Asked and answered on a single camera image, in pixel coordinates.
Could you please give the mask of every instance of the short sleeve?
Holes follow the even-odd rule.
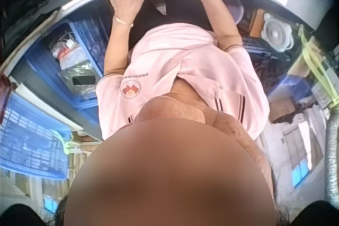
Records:
[[[256,83],[259,82],[261,85],[258,75],[254,70],[251,58],[243,46],[232,46],[226,52],[234,59],[244,77],[252,79]]]
[[[103,77],[96,86],[100,127],[104,140],[110,136],[114,124],[122,78],[120,74],[110,74]]]

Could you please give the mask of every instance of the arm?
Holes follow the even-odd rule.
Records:
[[[144,0],[110,0],[110,2],[114,8],[114,18],[105,54],[104,75],[123,75],[127,68],[128,39],[131,25]]]
[[[225,51],[232,45],[243,45],[232,15],[222,0],[200,0],[215,32],[218,46]]]
[[[113,19],[110,40],[104,59],[104,75],[121,74],[127,68],[128,37],[131,28]]]

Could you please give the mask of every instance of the plastic bag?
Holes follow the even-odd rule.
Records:
[[[78,45],[75,49],[69,50],[64,55],[59,56],[60,69],[65,70],[86,60],[88,60],[88,58],[84,49]]]
[[[90,93],[95,92],[96,83],[100,80],[99,75],[97,74],[89,60],[83,61],[72,67],[62,70],[61,72],[59,72],[59,76],[74,94],[82,95],[84,98],[87,98]],[[73,84],[73,77],[78,76],[94,76],[95,84],[76,86]]]

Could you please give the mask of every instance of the window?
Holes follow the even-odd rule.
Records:
[[[55,213],[58,208],[58,202],[46,194],[43,195],[43,204],[44,208],[52,213]]]
[[[305,121],[284,133],[292,166],[293,186],[298,186],[323,157],[317,137]]]

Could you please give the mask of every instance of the yellow strap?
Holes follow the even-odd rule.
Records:
[[[319,61],[319,54],[315,53],[311,50],[309,46],[309,42],[304,34],[304,27],[301,26],[299,29],[299,36],[301,38],[301,42],[303,45],[302,55],[306,64],[308,65],[309,69],[312,71],[316,79],[320,82],[323,86],[325,91],[328,93],[329,97],[331,98],[332,102],[330,104],[330,108],[339,104],[339,96],[337,91],[335,90],[325,68],[323,67],[322,63]]]
[[[70,154],[70,149],[71,148],[73,148],[74,146],[78,146],[78,143],[73,141],[73,135],[72,134],[70,134],[71,138],[70,138],[69,141],[64,141],[63,137],[61,136],[61,134],[58,131],[51,130],[51,132],[63,144],[64,153],[66,155]]]

